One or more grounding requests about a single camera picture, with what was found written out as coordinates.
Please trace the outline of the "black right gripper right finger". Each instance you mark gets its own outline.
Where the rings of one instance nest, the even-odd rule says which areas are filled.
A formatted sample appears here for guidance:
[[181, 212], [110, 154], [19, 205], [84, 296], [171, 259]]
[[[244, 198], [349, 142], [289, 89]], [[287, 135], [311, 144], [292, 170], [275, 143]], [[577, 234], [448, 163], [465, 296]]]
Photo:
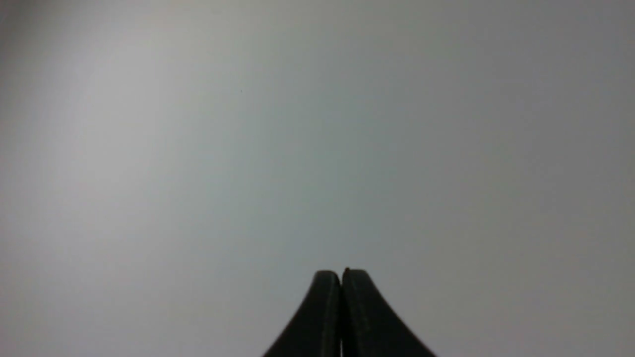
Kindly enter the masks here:
[[341, 281], [344, 357], [433, 357], [374, 284], [367, 271], [347, 268]]

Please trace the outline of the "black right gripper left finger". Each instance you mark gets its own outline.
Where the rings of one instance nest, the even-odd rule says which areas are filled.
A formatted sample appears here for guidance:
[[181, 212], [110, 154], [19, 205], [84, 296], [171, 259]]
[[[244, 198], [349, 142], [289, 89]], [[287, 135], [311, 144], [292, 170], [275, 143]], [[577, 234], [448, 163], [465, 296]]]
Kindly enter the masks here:
[[308, 292], [266, 357], [339, 357], [340, 280], [336, 273], [315, 273]]

